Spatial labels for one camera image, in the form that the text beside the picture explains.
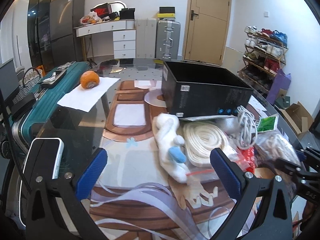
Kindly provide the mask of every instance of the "red sneaker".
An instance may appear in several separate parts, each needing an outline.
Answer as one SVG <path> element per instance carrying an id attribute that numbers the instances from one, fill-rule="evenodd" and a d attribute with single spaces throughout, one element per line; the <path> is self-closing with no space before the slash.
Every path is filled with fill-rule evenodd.
<path id="1" fill-rule="evenodd" d="M 270 72 L 274 75 L 276 75 L 280 69 L 280 65 L 279 62 L 275 61 L 275 60 L 270 60 L 269 61 L 270 64 Z"/>
<path id="2" fill-rule="evenodd" d="M 264 63 L 264 69 L 270 71 L 270 61 L 271 59 L 267 58 L 266 62 Z"/>
<path id="3" fill-rule="evenodd" d="M 273 31 L 262 29 L 261 33 L 262 33 L 263 36 L 266 36 L 266 37 L 270 38 L 269 35 L 273 34 Z"/>

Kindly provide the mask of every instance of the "woven basket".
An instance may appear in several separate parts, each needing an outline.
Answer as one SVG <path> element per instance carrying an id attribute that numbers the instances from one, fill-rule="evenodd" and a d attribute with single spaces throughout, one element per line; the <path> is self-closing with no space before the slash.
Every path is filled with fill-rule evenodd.
<path id="1" fill-rule="evenodd" d="M 19 93 L 13 99 L 13 103 L 18 103 L 21 99 L 23 99 L 30 90 L 37 84 L 42 78 L 42 70 L 36 69 L 34 67 L 28 68 L 24 73 L 23 78 L 19 81 Z"/>

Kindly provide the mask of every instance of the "purple bag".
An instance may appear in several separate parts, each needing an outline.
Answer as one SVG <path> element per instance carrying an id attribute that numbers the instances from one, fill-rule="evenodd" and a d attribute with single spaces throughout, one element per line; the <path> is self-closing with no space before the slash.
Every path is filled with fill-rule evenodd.
<path id="1" fill-rule="evenodd" d="M 270 104 L 274 104 L 276 101 L 276 97 L 280 91 L 280 89 L 288 90 L 291 83 L 291 74 L 285 74 L 282 69 L 279 69 L 275 79 L 273 80 L 273 84 L 267 96 L 267 101 Z"/>

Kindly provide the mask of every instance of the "silver suitcase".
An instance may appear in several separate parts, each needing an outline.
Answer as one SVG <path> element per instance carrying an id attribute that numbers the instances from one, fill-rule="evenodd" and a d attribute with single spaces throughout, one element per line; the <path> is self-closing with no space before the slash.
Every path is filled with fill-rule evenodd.
<path id="1" fill-rule="evenodd" d="M 180 23 L 158 21 L 156 39 L 156 58 L 178 58 Z"/>
<path id="2" fill-rule="evenodd" d="M 137 19 L 136 57 L 155 58 L 157 20 L 152 18 Z"/>

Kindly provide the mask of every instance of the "plush toy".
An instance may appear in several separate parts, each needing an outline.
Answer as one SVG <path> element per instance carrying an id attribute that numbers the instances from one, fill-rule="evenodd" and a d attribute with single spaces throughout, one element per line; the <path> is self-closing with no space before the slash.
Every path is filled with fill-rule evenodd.
<path id="1" fill-rule="evenodd" d="M 177 182 L 186 183 L 189 173 L 184 164 L 187 160 L 180 146 L 184 144 L 182 136 L 177 135 L 179 119 L 172 114 L 159 114 L 153 119 L 153 130 L 159 148 L 160 165 Z"/>

